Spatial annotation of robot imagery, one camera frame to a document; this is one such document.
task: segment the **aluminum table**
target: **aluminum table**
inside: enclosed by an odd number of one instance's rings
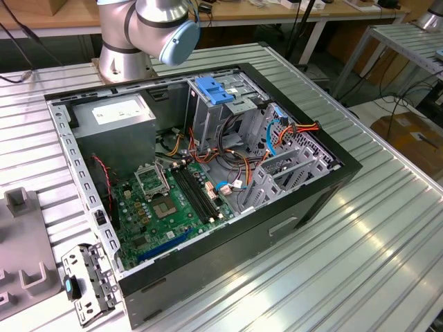
[[[443,78],[443,62],[435,57],[435,51],[443,49],[443,32],[428,33],[413,24],[370,26],[365,31],[338,77],[338,82],[332,93],[332,96],[335,98],[371,38],[380,41],[380,45],[368,61],[361,75],[365,75],[370,70],[370,67],[374,65],[384,48],[388,47],[408,58],[409,61],[416,65],[406,81],[411,81],[419,68],[428,71],[430,74],[437,74],[436,78]]]
[[[425,331],[443,308],[442,188],[272,49],[195,51],[159,75],[250,62],[363,169],[297,233],[137,331]],[[18,77],[19,73],[8,77]],[[55,260],[93,243],[43,94],[102,84],[91,64],[0,82],[0,192],[37,190]],[[123,306],[87,331],[127,331]],[[0,331],[81,331],[65,293],[0,322]]]

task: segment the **sticker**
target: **sticker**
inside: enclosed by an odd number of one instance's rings
[[[132,118],[143,114],[143,110],[135,100],[117,102],[106,106],[96,107],[92,110],[99,125]]]
[[[235,188],[241,188],[242,187],[242,180],[235,180],[234,182],[233,182],[233,186],[235,187]]]
[[[226,92],[227,92],[227,93],[236,93],[236,92],[238,92],[238,90],[232,88],[232,89],[227,89]]]
[[[171,231],[171,230],[170,230],[169,232],[166,233],[166,236],[167,236],[169,239],[172,239],[172,238],[175,237],[174,232]]]
[[[425,135],[423,135],[422,133],[420,133],[419,131],[417,131],[417,132],[415,132],[415,133],[410,133],[412,136],[413,136],[413,138],[415,138],[416,140],[422,140],[422,138],[420,137],[420,136],[422,136],[422,137],[425,137]]]
[[[409,120],[406,119],[406,118],[397,118],[397,119],[395,119],[395,120],[397,120],[397,122],[398,122],[399,124],[401,124],[403,127],[409,127],[409,126],[411,126],[411,123],[410,123]]]

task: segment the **desk leg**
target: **desk leg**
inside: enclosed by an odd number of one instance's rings
[[[366,45],[368,44],[369,38],[371,37],[370,29],[371,29],[371,27],[368,26],[368,28],[366,29],[366,31],[363,34],[362,38],[360,39],[359,43],[355,47],[354,52],[352,53],[351,57],[346,62],[345,67],[341,71],[341,74],[340,74],[340,76],[337,79],[337,83],[335,84],[335,88],[334,88],[334,90],[332,91],[332,94],[331,94],[331,96],[333,98],[337,98],[338,97],[337,96],[338,92],[340,92],[341,87],[344,85],[347,77],[351,73],[351,70],[354,68],[357,60],[360,58],[361,53],[365,50]]]
[[[314,26],[314,29],[312,30],[311,37],[309,37],[309,41],[307,42],[305,50],[303,51],[302,57],[300,58],[298,64],[307,64],[309,62],[309,58],[311,57],[312,52],[316,47],[316,44],[321,36],[321,33],[323,32],[323,28],[325,27],[326,22],[327,21],[324,19],[316,23],[316,26]]]
[[[392,24],[400,24],[404,17],[406,16],[406,14],[401,14],[398,17],[396,17],[393,21]],[[371,55],[371,57],[368,60],[368,63],[365,65],[365,68],[363,68],[363,70],[360,73],[360,77],[363,77],[364,75],[366,75],[368,73],[368,71],[372,68],[372,66],[374,66],[374,63],[376,62],[376,60],[381,57],[382,52],[385,49],[385,45],[383,45],[382,43],[380,43],[377,48],[375,49],[374,53]]]

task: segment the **motherboard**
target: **motherboard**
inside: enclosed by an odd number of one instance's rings
[[[164,172],[146,167],[113,186],[123,266],[133,268],[233,218],[225,198],[213,196],[214,186],[197,163]],[[152,194],[155,188],[160,194]]]

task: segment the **ram slot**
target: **ram slot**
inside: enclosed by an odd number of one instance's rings
[[[203,205],[206,213],[208,213],[212,218],[216,219],[218,216],[218,212],[215,209],[212,201],[198,184],[197,180],[195,180],[194,176],[192,176],[192,174],[187,169],[183,170],[183,175],[185,176],[189,185],[191,185],[193,191],[198,195],[199,202]]]
[[[172,172],[172,175],[181,186],[183,193],[195,212],[199,215],[201,221],[207,223],[210,222],[211,218],[215,220],[218,216],[217,210],[205,193],[203,193],[191,173],[187,169],[180,169]]]
[[[179,185],[181,191],[185,194],[185,197],[191,204],[194,211],[199,216],[202,223],[209,222],[209,216],[206,214],[203,206],[200,204],[198,198],[193,194],[192,189],[188,185],[187,181],[183,178],[183,174],[180,171],[172,172],[172,176]]]

